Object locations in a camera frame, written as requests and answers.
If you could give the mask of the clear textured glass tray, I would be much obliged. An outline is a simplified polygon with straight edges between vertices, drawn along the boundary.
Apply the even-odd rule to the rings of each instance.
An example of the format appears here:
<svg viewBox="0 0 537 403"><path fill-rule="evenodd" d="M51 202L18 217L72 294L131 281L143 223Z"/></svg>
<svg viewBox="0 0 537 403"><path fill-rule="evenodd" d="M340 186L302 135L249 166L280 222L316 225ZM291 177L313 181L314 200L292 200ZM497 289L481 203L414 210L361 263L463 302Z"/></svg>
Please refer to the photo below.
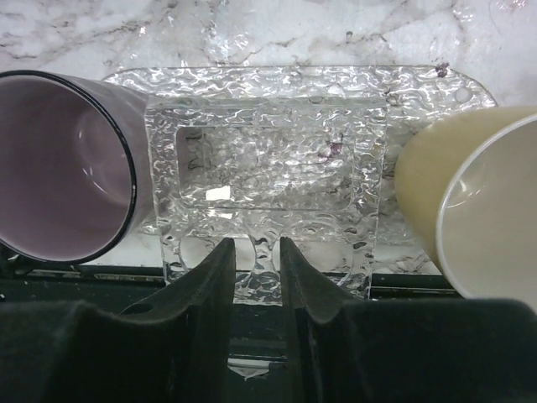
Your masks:
<svg viewBox="0 0 537 403"><path fill-rule="evenodd" d="M144 227L171 278L224 238L243 272L277 272L288 237L341 277L430 273L395 200L396 159L430 123L496 106L471 77L424 65L137 68L107 82L149 97Z"/></svg>

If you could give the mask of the yellow ceramic mug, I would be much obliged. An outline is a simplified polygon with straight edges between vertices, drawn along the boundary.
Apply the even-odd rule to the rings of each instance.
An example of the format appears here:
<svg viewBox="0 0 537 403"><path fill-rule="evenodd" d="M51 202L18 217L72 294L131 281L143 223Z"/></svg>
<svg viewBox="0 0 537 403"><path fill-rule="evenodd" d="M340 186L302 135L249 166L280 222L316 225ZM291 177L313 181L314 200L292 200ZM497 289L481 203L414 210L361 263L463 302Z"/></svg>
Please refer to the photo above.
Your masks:
<svg viewBox="0 0 537 403"><path fill-rule="evenodd" d="M432 123L400 152L394 189L404 219L461 296L535 307L535 107Z"/></svg>

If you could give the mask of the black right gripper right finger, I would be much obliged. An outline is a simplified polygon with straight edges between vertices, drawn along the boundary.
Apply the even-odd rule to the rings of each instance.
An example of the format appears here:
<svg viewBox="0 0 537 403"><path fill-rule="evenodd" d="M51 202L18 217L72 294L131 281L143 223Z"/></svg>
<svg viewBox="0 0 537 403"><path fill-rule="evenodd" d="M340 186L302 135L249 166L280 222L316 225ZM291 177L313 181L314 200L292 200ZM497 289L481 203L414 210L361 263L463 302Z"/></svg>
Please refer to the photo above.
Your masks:
<svg viewBox="0 0 537 403"><path fill-rule="evenodd" d="M510 300L363 301L280 241L296 402L533 402L536 316Z"/></svg>

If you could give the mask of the purple grey mug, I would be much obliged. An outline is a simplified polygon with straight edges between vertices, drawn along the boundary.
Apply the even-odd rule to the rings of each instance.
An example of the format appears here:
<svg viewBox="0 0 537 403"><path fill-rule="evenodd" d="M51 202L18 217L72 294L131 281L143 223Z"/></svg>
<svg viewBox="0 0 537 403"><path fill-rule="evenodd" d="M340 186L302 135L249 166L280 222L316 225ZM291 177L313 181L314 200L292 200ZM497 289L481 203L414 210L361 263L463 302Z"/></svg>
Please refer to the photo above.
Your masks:
<svg viewBox="0 0 537 403"><path fill-rule="evenodd" d="M45 71L1 75L1 241L44 262L97 259L153 211L142 92Z"/></svg>

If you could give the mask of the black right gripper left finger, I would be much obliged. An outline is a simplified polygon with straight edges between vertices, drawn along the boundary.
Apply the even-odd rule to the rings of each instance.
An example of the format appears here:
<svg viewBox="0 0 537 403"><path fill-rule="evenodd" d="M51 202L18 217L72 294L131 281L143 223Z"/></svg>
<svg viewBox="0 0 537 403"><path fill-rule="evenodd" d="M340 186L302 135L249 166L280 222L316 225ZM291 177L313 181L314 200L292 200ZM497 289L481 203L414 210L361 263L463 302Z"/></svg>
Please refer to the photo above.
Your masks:
<svg viewBox="0 0 537 403"><path fill-rule="evenodd" d="M235 244L118 314L86 301L1 306L4 402L218 402Z"/></svg>

